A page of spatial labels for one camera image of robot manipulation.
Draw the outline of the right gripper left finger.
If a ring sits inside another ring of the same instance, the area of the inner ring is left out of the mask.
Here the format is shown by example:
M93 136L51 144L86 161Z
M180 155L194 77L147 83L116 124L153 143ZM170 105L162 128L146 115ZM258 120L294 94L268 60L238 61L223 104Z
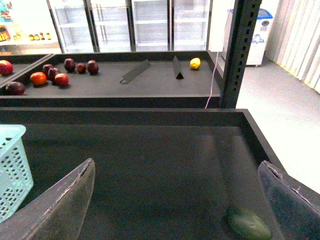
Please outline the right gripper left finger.
M2 240L76 240L92 198L95 162L89 158L0 224Z

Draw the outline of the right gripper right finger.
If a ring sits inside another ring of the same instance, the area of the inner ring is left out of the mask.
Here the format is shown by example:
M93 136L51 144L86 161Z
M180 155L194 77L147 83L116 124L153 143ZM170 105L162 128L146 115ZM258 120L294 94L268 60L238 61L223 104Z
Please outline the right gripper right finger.
M264 196L286 240L320 238L320 194L263 161L257 170Z

